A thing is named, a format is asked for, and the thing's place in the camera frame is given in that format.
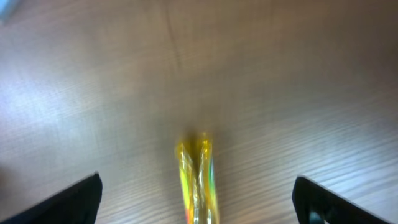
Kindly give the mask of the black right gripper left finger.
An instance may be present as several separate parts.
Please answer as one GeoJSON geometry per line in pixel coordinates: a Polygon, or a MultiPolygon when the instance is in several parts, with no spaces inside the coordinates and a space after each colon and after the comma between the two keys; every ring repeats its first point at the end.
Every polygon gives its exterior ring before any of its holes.
{"type": "Polygon", "coordinates": [[[1,224],[94,224],[103,183],[94,173],[1,224]]]}

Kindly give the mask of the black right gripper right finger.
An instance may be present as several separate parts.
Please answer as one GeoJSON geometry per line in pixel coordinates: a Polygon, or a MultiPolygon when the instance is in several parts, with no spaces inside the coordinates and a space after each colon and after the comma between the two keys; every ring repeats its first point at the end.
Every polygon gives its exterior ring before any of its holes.
{"type": "Polygon", "coordinates": [[[388,224],[386,220],[345,200],[304,176],[298,176],[295,180],[292,201],[300,224],[388,224]]]}

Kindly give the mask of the yellow dish soap bottle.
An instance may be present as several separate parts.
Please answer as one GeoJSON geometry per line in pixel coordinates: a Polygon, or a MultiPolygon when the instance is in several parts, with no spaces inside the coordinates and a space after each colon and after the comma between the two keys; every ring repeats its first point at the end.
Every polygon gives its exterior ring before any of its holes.
{"type": "Polygon", "coordinates": [[[213,142],[207,133],[191,133],[176,146],[188,224],[220,222],[213,165],[213,142]]]}

